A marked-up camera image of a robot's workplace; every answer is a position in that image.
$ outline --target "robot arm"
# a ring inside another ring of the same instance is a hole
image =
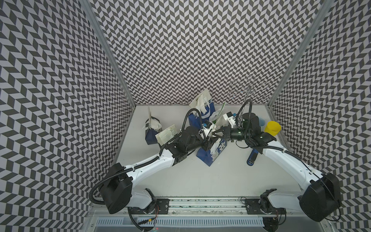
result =
[[[165,144],[159,154],[126,167],[119,163],[113,165],[105,178],[89,193],[89,199],[93,203],[105,204],[110,213],[116,213],[124,207],[139,207],[144,212],[151,213],[156,198],[149,189],[138,189],[136,185],[157,171],[181,162],[190,151],[198,147],[209,150],[217,138],[224,138],[232,142],[244,140],[251,148],[258,150],[286,170],[303,190],[301,192],[267,190],[260,196],[261,209],[264,212],[269,213],[276,208],[301,210],[311,219],[321,221],[340,207],[339,181],[334,175],[330,173],[324,175],[305,164],[299,157],[287,151],[275,137],[261,132],[259,119],[255,114],[243,114],[240,127],[239,123],[236,123],[236,126],[221,127],[212,132],[214,137],[206,136],[201,130],[202,136],[195,127],[187,127],[173,138],[172,143]],[[94,199],[93,193],[96,189],[99,190],[103,201]]]

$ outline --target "shopping bag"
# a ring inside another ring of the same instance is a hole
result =
[[[148,145],[157,143],[156,135],[162,131],[160,121],[151,116],[151,110],[148,106],[148,119],[145,121],[145,141]]]
[[[215,159],[220,155],[220,153],[227,146],[227,141],[225,139],[218,139],[210,150],[205,151],[202,147],[197,151],[197,157],[200,158],[209,167],[215,161]]]
[[[191,108],[196,108],[201,112],[202,123],[208,120],[209,117],[215,112],[214,102],[208,89],[202,91],[197,95],[193,101],[189,104]],[[192,112],[188,116],[189,125],[201,129],[200,119],[196,112]]]

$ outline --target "patterned backdrop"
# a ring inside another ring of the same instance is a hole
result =
[[[78,229],[130,106],[77,0],[0,8],[0,231]]]
[[[371,231],[370,8],[335,1],[274,105],[292,148],[340,178],[344,232]]]
[[[91,0],[136,104],[239,103],[252,80],[267,102],[320,2]]]

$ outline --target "plastic cup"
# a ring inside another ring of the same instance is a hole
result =
[[[259,126],[263,127],[265,125],[265,120],[262,119],[261,117],[258,117],[259,118]]]
[[[264,129],[264,132],[267,132],[273,136],[276,136],[278,132],[282,129],[281,125],[278,122],[270,121],[267,123],[267,126]]]

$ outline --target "blue object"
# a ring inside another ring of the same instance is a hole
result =
[[[247,162],[246,162],[249,166],[254,165],[258,153],[259,152],[256,149],[252,150],[252,152],[251,152],[251,154],[250,154],[250,156],[249,156],[249,158],[247,159]]]
[[[265,120],[262,119],[261,117],[258,117],[259,118],[259,126],[263,127],[265,125]]]
[[[202,123],[205,122],[205,120],[208,120],[210,116],[215,112],[214,102],[212,99],[209,100],[209,104],[205,104],[205,109],[207,110],[206,113],[201,112],[201,121]],[[196,112],[193,111],[193,113],[189,114],[188,120],[189,125],[192,127],[195,127],[197,129],[201,129],[200,120],[198,119],[198,115]]]
[[[151,117],[151,120],[156,120],[160,123],[160,120],[158,120],[155,117]],[[148,145],[157,143],[156,135],[162,131],[162,128],[158,130],[154,130],[152,128],[149,128],[149,119],[145,121],[145,141]]]
[[[215,161],[215,159],[220,155],[220,153],[224,150],[224,148],[227,146],[227,141],[222,139],[219,142],[219,146],[214,152],[211,154],[211,151],[205,151],[203,148],[200,148],[197,151],[197,157],[200,158],[205,164],[207,164],[209,167],[211,164]]]

